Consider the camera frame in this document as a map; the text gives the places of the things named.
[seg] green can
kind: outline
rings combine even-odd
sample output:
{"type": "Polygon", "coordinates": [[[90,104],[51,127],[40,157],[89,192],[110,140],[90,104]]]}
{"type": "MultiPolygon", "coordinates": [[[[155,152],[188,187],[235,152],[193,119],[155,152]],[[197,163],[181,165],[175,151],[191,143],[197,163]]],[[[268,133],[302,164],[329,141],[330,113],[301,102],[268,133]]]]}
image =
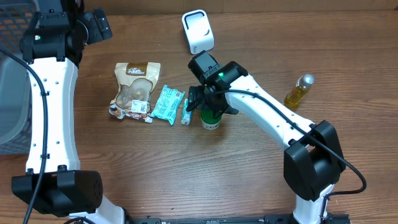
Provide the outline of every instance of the green can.
{"type": "Polygon", "coordinates": [[[217,119],[213,119],[213,111],[212,110],[201,110],[200,111],[200,119],[201,125],[207,130],[214,130],[220,126],[221,117],[217,119]]]}

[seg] cable clip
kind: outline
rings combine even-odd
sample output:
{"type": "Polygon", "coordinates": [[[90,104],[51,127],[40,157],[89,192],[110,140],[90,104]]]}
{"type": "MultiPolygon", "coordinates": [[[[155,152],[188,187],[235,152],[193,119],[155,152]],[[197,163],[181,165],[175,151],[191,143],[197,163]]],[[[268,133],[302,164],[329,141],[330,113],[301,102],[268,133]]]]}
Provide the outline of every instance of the cable clip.
{"type": "Polygon", "coordinates": [[[319,215],[319,217],[321,218],[321,221],[325,221],[326,219],[328,219],[328,214],[326,214],[326,217],[323,217],[323,214],[326,211],[326,201],[329,201],[330,197],[329,196],[324,196],[323,197],[323,203],[322,203],[322,209],[321,209],[321,214],[319,215]]]}
{"type": "Polygon", "coordinates": [[[46,93],[40,92],[40,95],[41,96],[50,96],[50,92],[49,91],[47,91],[46,93]]]}
{"type": "Polygon", "coordinates": [[[41,159],[44,159],[44,158],[50,159],[50,154],[47,154],[47,156],[43,156],[43,154],[41,154],[41,155],[40,155],[40,158],[41,158],[41,159]]]}
{"type": "Polygon", "coordinates": [[[257,98],[258,99],[258,96],[259,96],[260,94],[259,93],[254,93],[253,95],[252,95],[252,98],[254,99],[254,98],[257,98]]]}

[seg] brown snack bag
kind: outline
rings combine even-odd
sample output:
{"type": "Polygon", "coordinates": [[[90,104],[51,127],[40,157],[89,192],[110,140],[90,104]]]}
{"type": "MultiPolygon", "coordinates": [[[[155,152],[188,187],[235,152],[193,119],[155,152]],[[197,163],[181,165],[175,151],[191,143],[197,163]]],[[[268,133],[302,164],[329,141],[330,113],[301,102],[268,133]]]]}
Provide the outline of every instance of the brown snack bag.
{"type": "Polygon", "coordinates": [[[109,113],[118,119],[127,116],[151,123],[150,93],[159,79],[160,63],[117,63],[114,73],[119,92],[111,101],[109,113]]]}

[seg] bottle cap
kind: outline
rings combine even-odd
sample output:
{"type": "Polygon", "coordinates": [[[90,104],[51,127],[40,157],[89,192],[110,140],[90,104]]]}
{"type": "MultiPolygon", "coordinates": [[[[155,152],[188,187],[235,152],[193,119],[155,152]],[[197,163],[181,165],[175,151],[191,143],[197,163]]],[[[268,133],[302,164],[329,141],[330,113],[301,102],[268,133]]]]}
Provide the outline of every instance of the bottle cap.
{"type": "Polygon", "coordinates": [[[306,74],[302,78],[302,85],[304,87],[310,87],[314,83],[314,81],[315,81],[315,79],[314,79],[313,75],[306,74]]]}

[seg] gray basket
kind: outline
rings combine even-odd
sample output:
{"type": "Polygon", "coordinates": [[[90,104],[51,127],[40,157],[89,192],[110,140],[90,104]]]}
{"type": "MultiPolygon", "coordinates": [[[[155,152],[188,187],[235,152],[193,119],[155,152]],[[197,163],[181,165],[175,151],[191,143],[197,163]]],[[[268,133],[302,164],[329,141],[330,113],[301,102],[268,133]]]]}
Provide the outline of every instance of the gray basket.
{"type": "MultiPolygon", "coordinates": [[[[0,0],[0,45],[19,54],[19,41],[35,12],[33,1],[0,0]]],[[[0,54],[0,154],[30,149],[32,107],[26,73],[24,67],[0,54]]]]}

